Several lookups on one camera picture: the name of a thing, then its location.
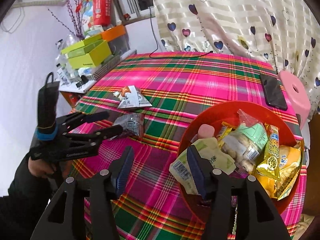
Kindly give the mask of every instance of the plaid tablecloth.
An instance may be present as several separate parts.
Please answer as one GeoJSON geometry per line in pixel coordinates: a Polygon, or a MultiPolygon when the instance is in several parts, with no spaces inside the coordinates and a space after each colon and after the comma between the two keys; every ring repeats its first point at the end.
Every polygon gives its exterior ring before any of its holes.
{"type": "MultiPolygon", "coordinates": [[[[171,59],[151,59],[148,54],[131,56],[100,80],[76,107],[85,113],[110,112],[109,120],[84,124],[77,129],[87,133],[111,125],[126,113],[117,109],[119,101],[112,95],[126,85],[140,88],[152,103],[153,107],[137,110],[145,114],[145,134],[140,141],[131,138],[104,141],[98,156],[74,161],[71,172],[76,178],[91,177],[119,158],[126,145],[133,147],[135,160],[125,194],[113,203],[118,231],[125,239],[200,239],[204,224],[189,211],[168,170],[176,158],[183,132],[199,113],[220,102],[241,100],[268,107],[259,74],[276,76],[269,64],[222,54],[187,59],[190,55],[197,53],[154,54],[154,57],[174,57],[171,59]]],[[[284,89],[283,92],[288,110],[268,108],[300,140],[295,112],[284,89]]],[[[306,177],[303,165],[297,192],[282,214],[291,236],[300,219],[306,177]]],[[[89,205],[86,202],[88,222],[89,205]]]]}

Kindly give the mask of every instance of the black cable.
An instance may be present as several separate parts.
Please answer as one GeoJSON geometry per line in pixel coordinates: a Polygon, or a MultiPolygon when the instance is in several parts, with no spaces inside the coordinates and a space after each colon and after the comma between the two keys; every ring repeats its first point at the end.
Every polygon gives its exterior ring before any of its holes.
{"type": "Polygon", "coordinates": [[[154,54],[158,49],[159,49],[159,45],[158,45],[158,41],[157,41],[157,38],[156,38],[156,35],[155,35],[155,31],[153,30],[153,25],[152,25],[152,13],[151,13],[151,6],[149,6],[149,9],[150,9],[150,24],[151,24],[151,29],[152,29],[152,33],[153,33],[153,37],[155,38],[155,41],[156,41],[156,44],[157,44],[157,48],[151,52],[149,54],[149,58],[153,58],[153,59],[158,59],[158,58],[183,58],[183,59],[189,59],[189,58],[196,58],[196,57],[203,57],[203,56],[206,56],[208,55],[209,53],[213,53],[213,50],[203,54],[203,55],[199,55],[199,56],[193,56],[193,57],[151,57],[152,54],[154,54]]]}

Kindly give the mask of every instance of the pink stool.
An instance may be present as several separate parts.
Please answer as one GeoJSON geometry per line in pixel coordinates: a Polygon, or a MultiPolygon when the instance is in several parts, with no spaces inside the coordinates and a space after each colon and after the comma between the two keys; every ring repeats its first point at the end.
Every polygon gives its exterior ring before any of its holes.
{"type": "Polygon", "coordinates": [[[291,74],[289,71],[280,71],[278,73],[278,77],[287,92],[294,111],[296,112],[299,126],[302,128],[307,121],[311,109],[307,93],[299,78],[291,74]]]}

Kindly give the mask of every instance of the red bowl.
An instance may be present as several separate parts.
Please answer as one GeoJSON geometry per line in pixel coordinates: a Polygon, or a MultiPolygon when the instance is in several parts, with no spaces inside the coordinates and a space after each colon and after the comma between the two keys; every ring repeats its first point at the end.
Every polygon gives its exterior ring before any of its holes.
{"type": "MultiPolygon", "coordinates": [[[[277,114],[255,103],[245,101],[228,101],[211,106],[210,108],[199,114],[196,119],[191,122],[182,136],[182,140],[178,148],[178,155],[180,155],[185,149],[187,149],[187,147],[190,145],[191,139],[196,135],[199,127],[202,124],[209,124],[213,126],[215,129],[215,136],[220,131],[222,127],[221,123],[223,121],[234,126],[239,125],[239,116],[237,113],[239,109],[242,109],[245,113],[256,118],[263,124],[268,123],[278,127],[280,145],[287,145],[291,147],[295,146],[296,140],[292,131],[277,114]]],[[[276,199],[272,199],[279,214],[283,213],[290,204],[298,186],[299,176],[300,174],[298,175],[297,180],[287,197],[279,201],[277,201],[276,199]]],[[[179,187],[183,199],[191,212],[203,223],[206,223],[209,218],[211,209],[198,205],[199,201],[202,199],[201,196],[188,195],[181,184],[179,184],[179,187]]]]}

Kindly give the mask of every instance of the smartphone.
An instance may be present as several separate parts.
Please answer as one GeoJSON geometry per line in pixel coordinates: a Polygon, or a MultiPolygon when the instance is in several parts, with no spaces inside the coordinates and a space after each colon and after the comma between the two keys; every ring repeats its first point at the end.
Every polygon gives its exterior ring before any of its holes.
{"type": "Polygon", "coordinates": [[[264,98],[266,99],[266,104],[286,111],[288,106],[284,99],[278,79],[273,76],[260,74],[260,81],[263,88],[264,98]]]}

